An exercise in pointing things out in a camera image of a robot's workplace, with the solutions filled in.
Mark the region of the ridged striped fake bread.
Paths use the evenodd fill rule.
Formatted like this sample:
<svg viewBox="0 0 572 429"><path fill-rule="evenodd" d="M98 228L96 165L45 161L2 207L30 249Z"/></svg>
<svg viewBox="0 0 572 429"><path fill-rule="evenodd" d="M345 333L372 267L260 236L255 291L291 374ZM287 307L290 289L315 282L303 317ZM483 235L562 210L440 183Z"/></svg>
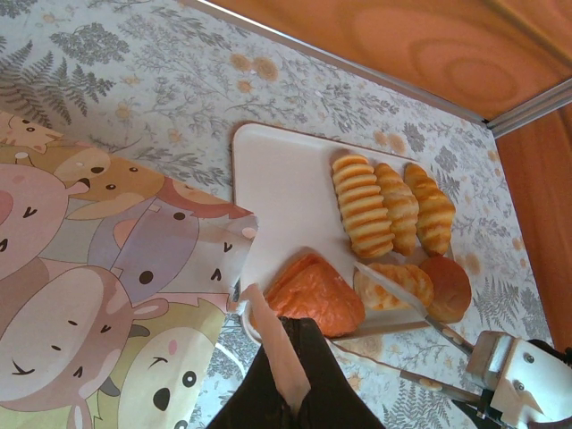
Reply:
<svg viewBox="0 0 572 429"><path fill-rule="evenodd" d="M391 219L368 160L358 154L338 157L332 163L332 184L352 251L364 259L392 251Z"/></svg>

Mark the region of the round brown fake bun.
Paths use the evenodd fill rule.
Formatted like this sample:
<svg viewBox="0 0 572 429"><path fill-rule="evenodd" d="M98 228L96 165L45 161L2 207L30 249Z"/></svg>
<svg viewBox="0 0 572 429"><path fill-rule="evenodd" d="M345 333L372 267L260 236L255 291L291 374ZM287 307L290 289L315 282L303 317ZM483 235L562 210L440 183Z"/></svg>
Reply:
<svg viewBox="0 0 572 429"><path fill-rule="evenodd" d="M419 268L433 283L433 302L428 313L446 324L458 323L468 310L472 290L465 270L454 260L443 256L429 257Z"/></svg>

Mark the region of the orange triangular fake bread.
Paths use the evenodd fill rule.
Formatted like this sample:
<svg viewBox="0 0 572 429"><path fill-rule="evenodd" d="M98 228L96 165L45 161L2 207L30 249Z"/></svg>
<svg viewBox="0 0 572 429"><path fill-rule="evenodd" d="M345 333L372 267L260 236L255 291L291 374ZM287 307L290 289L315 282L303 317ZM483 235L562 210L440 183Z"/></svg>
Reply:
<svg viewBox="0 0 572 429"><path fill-rule="evenodd" d="M354 332L366 318L358 294L314 253L306 253L283 270L265 299L277 316L313 319L327 338Z"/></svg>

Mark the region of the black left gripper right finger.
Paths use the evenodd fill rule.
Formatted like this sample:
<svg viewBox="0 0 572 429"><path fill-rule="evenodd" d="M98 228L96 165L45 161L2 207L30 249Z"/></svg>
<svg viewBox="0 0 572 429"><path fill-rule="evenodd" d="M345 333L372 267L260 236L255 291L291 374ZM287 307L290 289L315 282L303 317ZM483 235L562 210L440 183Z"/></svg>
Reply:
<svg viewBox="0 0 572 429"><path fill-rule="evenodd" d="M316 322L285 316L280 320L310 383L297 417L298 428L385 429L349 385Z"/></svg>

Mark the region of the pale cheese fake bread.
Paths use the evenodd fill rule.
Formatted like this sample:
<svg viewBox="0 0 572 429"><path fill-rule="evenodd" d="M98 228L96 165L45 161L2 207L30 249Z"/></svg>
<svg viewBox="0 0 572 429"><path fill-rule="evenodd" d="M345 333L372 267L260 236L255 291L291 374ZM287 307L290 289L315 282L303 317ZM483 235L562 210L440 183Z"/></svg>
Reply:
<svg viewBox="0 0 572 429"><path fill-rule="evenodd" d="M425 307L432 304L434 298L433 282L418 266L372 263L368 267L415 295ZM368 279L361 272L355 272L353 286L354 291L368 309L385 311L409 308L409 304L397 299L383 286Z"/></svg>

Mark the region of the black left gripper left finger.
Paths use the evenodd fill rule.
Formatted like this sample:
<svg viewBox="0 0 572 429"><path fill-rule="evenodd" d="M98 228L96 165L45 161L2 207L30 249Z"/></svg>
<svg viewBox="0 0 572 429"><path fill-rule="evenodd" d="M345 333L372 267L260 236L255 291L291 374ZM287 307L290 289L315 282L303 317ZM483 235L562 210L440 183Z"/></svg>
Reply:
<svg viewBox="0 0 572 429"><path fill-rule="evenodd" d="M290 407L276 390L263 347L240 387L207 429L299 429Z"/></svg>

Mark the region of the aluminium right frame post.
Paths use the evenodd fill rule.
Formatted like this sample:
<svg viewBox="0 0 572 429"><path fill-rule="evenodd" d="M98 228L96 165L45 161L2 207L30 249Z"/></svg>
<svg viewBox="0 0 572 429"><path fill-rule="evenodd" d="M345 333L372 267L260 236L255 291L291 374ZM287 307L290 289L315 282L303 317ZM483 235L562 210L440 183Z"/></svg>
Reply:
<svg viewBox="0 0 572 429"><path fill-rule="evenodd" d="M570 103L572 103L572 78L500 114L488 121L486 127L497 139Z"/></svg>

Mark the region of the cartoon animal paper bag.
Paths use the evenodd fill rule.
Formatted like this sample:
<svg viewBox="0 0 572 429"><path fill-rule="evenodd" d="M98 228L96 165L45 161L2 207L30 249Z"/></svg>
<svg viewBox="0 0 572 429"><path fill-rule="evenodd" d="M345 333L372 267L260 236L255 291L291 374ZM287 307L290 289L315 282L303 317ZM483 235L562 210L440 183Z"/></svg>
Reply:
<svg viewBox="0 0 572 429"><path fill-rule="evenodd" d="M0 111L0 429L188 429L257 230Z"/></svg>

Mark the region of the aluminium back frame rail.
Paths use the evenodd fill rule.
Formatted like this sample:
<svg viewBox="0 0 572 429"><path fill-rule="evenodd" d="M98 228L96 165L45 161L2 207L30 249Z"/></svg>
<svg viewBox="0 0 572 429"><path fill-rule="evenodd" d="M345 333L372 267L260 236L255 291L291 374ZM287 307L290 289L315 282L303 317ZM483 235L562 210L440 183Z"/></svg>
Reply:
<svg viewBox="0 0 572 429"><path fill-rule="evenodd" d="M202 13L207 13L218 20L226 21L232 25L241 27L245 30L254 32L260 36L268 38L273 42L292 48L304 55L309 55L328 63L330 65L341 68L346 72L355 74L361 78L372 81L385 88L392 89L404 96L411 97L417 101L440 109L449 114L453 114L461 119L486 127L487 121L477 113L474 113L464 107L456 105L442 97L438 97L420 87L412 85L404 80L400 80L387 73L376 71L362 64L352 62L344 57L335 55L331 52L323 50L319 47L308 44L298 38L294 38L284 32L273 27L264 25L263 23L254 21L229 9L221 7L207 0L179 0L182 4Z"/></svg>

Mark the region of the golden fake croissant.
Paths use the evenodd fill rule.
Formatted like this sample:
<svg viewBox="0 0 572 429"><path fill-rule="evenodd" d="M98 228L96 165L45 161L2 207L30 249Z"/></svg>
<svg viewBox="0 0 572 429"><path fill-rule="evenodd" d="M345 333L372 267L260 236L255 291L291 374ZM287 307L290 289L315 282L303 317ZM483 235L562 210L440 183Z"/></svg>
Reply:
<svg viewBox="0 0 572 429"><path fill-rule="evenodd" d="M455 206L417 164L405 167L404 182L419 205L416 233L425 253L444 256L450 246Z"/></svg>
<svg viewBox="0 0 572 429"><path fill-rule="evenodd" d="M418 202L409 186L388 164L378 164L374 168L374 174L376 184L381 188L383 205L391 220L393 250L403 256L409 256L416 247Z"/></svg>

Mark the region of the pale pink plastic tray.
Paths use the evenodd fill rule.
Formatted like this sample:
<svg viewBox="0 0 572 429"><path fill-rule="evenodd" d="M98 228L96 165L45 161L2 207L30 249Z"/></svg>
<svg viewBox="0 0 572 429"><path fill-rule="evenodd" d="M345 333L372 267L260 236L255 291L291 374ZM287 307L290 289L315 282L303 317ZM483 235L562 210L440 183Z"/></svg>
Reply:
<svg viewBox="0 0 572 429"><path fill-rule="evenodd" d="M420 163L401 157L312 137L258 123L240 126L233 137L234 197L257 215L259 229L240 277L242 286L255 284L265 292L292 262L306 253L323 257L354 290L359 262L416 265L427 259L416 234L409 256L394 250L373 259L358 257L344 231L332 184L332 163L340 156L364 156L374 168L388 164L404 180L405 167ZM426 320L409 306L395 310L365 307L365 321L340 338L405 332L426 327Z"/></svg>

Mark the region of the floral patterned tablecloth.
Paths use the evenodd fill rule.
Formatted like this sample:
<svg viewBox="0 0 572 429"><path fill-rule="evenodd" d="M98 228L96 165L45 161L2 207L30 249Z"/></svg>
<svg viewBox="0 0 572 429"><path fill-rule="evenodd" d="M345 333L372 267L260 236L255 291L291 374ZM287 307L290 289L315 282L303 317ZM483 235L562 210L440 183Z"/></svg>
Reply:
<svg viewBox="0 0 572 429"><path fill-rule="evenodd" d="M457 209L456 330L550 341L492 134L182 0L0 0L0 111L230 198L258 122L418 161Z"/></svg>

